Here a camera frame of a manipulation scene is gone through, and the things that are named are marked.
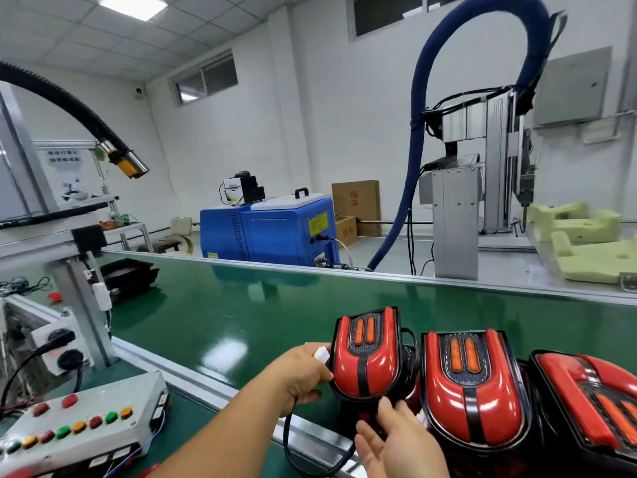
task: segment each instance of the person's right hand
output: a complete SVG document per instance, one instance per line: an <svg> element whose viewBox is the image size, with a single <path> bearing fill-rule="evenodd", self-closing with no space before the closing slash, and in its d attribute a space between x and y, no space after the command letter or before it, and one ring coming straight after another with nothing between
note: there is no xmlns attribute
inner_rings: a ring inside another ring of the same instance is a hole
<svg viewBox="0 0 637 478"><path fill-rule="evenodd" d="M387 433L385 442L365 421L356 423L356 451L369 478L449 478L440 445L405 401L393 409L383 397L377 420Z"/></svg>

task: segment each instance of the blue wire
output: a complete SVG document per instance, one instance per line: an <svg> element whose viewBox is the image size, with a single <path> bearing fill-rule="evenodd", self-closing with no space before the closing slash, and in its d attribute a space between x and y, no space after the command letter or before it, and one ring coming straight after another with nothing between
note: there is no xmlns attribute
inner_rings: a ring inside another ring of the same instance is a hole
<svg viewBox="0 0 637 478"><path fill-rule="evenodd" d="M155 434L153 434L150 438L148 438L148 441L145 442L142 446L140 446L138 449L136 449L131 454L126 456L126 458L123 459L122 463L120 463L115 468L110 470L107 474L105 474L104 478L110 478L111 476L113 476L116 472L118 472L122 468L122 466L124 466L126 464L126 461L131 459L137 453L139 453L139 451L141 451L144 448L144 446L146 446L148 443L151 443L155 439L155 436L157 436L159 434L159 432L162 430L162 428L164 427L164 423L165 422L166 422L166 411L164 410L164 412L162 414L161 424L159 425L159 429L157 431L155 431Z"/></svg>

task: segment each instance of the blue machine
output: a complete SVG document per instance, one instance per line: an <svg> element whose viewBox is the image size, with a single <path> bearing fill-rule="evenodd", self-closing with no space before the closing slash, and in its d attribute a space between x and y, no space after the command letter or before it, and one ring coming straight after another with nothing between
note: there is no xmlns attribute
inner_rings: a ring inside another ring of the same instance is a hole
<svg viewBox="0 0 637 478"><path fill-rule="evenodd" d="M340 263L334 206L322 194L271 198L244 206L201 210L204 257L283 265Z"/></svg>

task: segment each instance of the white wire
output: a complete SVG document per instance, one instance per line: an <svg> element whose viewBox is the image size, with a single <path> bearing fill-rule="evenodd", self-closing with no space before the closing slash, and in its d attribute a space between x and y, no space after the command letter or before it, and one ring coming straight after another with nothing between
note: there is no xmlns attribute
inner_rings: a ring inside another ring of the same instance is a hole
<svg viewBox="0 0 637 478"><path fill-rule="evenodd" d="M343 243L341 240L337 240L337 239L334 239L334 241L338 241L341 245L343 245L343 248L347 252L347 257L350 259L350 266L353 267L354 266L354 261L352 260L352 254L350 253L350 251L345 246L345 243Z"/></svg>
<svg viewBox="0 0 637 478"><path fill-rule="evenodd" d="M111 476L113 476L115 473L117 473L120 470L120 468L122 468L122 466L126 464L126 461L131 459L135 454L139 453L139 451L141 451L148 443L151 443L155 439L155 436L157 436L159 432L162 430L165 422L166 422L166 411L164 411L162 415L161 424L159 425L159 429L155 431L155 434L153 434L150 438L148 438L148 441L145 442L142 446L140 446L138 449L136 449L131 454L126 456L126 458L123 458L122 462L119 465L117 465L115 468L113 468L112 471L107 471L103 478L110 478Z"/></svg>

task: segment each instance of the black stripe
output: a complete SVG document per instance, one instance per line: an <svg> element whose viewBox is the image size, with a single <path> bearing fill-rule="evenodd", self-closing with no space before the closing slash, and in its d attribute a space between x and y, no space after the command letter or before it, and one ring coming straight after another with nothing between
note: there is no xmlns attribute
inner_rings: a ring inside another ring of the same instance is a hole
<svg viewBox="0 0 637 478"><path fill-rule="evenodd" d="M475 387L464 387L464 408L467 412L467 423L469 425L469 438L471 442L486 444L482 421L478 412L478 394Z"/></svg>
<svg viewBox="0 0 637 478"><path fill-rule="evenodd" d="M359 381L359 396L367 398L370 396L370 386L367 383L367 356L361 356L358 364L358 381Z"/></svg>

